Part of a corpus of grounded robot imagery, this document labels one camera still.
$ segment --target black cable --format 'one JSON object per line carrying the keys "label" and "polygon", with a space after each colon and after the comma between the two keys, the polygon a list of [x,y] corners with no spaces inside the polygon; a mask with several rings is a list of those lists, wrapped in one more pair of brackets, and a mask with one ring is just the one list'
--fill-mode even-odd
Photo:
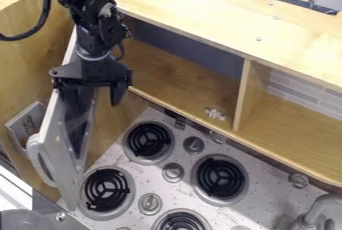
{"label": "black cable", "polygon": [[49,13],[50,13],[50,9],[51,9],[51,0],[44,0],[43,1],[42,13],[41,13],[40,18],[38,20],[38,23],[35,25],[35,27],[33,27],[31,30],[29,30],[23,34],[11,36],[11,37],[5,36],[2,33],[0,33],[0,41],[6,41],[6,42],[19,41],[19,40],[22,40],[22,39],[25,39],[27,37],[34,35],[40,29],[42,29],[42,27],[46,23],[46,20],[49,16]]}

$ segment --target metal faucet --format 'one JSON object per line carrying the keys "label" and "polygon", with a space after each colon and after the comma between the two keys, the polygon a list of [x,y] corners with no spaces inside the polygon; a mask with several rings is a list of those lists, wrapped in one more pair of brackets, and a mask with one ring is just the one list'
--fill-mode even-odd
{"label": "metal faucet", "polygon": [[[316,199],[306,214],[297,218],[290,227],[290,230],[314,230],[317,225],[317,218],[322,214],[324,209],[333,204],[342,206],[342,195],[325,194]],[[324,230],[334,230],[335,224],[332,219],[326,220]]]}

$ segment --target white surface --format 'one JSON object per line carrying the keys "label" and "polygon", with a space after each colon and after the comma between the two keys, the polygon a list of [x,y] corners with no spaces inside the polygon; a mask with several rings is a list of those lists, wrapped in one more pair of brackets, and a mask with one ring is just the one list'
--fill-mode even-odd
{"label": "white surface", "polygon": [[0,211],[32,210],[32,188],[0,166]]}
{"label": "white surface", "polygon": [[341,1],[342,0],[317,0],[316,4],[327,7],[327,8],[331,8],[334,10],[342,11]]}
{"label": "white surface", "polygon": [[[287,173],[231,146],[218,145],[189,126],[185,131],[174,129],[170,124],[174,120],[154,109],[147,109],[136,122],[151,120],[163,122],[172,129],[176,139],[174,153],[161,165],[140,166],[129,162],[124,155],[121,136],[91,169],[106,165],[124,168],[132,174],[137,194],[130,209],[121,217],[111,221],[96,222],[86,218],[79,211],[72,213],[91,229],[117,230],[120,227],[128,227],[131,230],[150,230],[161,214],[176,208],[188,208],[199,212],[210,222],[213,230],[230,230],[237,225],[249,227],[251,230],[273,229],[284,213],[295,218],[306,212],[315,198],[324,193],[313,186],[303,190],[294,189],[287,181]],[[202,154],[194,156],[185,153],[183,141],[189,136],[197,136],[205,141],[205,150]],[[249,172],[248,193],[240,203],[231,208],[217,208],[206,204],[196,196],[189,185],[192,166],[203,156],[214,153],[226,154],[235,158]],[[177,162],[184,167],[185,178],[182,182],[170,184],[163,179],[161,168],[170,162]],[[146,193],[156,193],[163,200],[163,208],[155,216],[145,216],[137,208],[139,198]],[[59,204],[65,207],[63,201],[60,201]]]}

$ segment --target toy stove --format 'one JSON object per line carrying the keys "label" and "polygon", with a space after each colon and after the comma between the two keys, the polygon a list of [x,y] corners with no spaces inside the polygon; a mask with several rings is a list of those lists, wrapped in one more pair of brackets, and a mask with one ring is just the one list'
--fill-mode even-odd
{"label": "toy stove", "polygon": [[147,109],[85,174],[72,215],[96,230],[263,230],[323,194],[172,121]]}

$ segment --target electric coil burner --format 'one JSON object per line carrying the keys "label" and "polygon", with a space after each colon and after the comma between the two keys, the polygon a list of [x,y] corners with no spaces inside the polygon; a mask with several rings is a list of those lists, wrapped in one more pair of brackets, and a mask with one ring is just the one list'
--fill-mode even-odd
{"label": "electric coil burner", "polygon": [[157,122],[134,125],[124,137],[124,152],[133,162],[154,165],[167,159],[174,150],[171,130]]}
{"label": "electric coil burner", "polygon": [[122,215],[132,204],[135,186],[128,172],[117,167],[102,167],[83,180],[79,208],[94,220],[109,220]]}
{"label": "electric coil burner", "polygon": [[209,155],[199,160],[191,173],[191,184],[205,202],[219,207],[239,202],[248,189],[248,174],[236,160]]}
{"label": "electric coil burner", "polygon": [[152,230],[212,230],[212,228],[197,212],[180,209],[166,212],[153,224]]}

